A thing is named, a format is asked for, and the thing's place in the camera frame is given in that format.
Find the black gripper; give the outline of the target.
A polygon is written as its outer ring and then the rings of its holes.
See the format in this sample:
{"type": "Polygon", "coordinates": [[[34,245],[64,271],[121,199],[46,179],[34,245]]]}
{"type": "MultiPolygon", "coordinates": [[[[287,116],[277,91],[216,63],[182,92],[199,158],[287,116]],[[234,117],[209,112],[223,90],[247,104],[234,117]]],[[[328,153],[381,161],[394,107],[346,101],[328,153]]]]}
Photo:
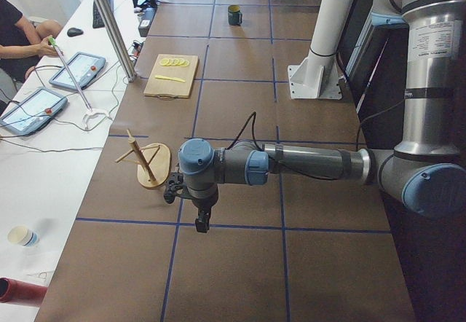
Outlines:
{"type": "Polygon", "coordinates": [[[212,207],[218,201],[218,190],[207,198],[194,198],[192,200],[194,206],[198,210],[197,219],[195,219],[195,227],[197,232],[208,232],[209,220],[212,212],[212,207]]]}

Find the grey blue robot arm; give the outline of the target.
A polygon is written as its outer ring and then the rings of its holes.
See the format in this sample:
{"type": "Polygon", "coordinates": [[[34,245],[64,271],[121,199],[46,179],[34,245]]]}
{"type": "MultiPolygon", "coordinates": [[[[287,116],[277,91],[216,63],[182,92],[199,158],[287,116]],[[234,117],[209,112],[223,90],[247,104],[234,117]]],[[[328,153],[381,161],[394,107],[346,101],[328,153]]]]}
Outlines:
{"type": "Polygon", "coordinates": [[[407,26],[403,137],[393,150],[315,149],[236,139],[215,149],[193,138],[178,150],[164,199],[191,200],[198,232],[209,229],[219,184],[262,185],[269,174],[377,184],[407,209],[440,218],[465,206],[465,169],[452,143],[455,69],[465,43],[465,0],[373,0],[374,26],[407,26]]]}

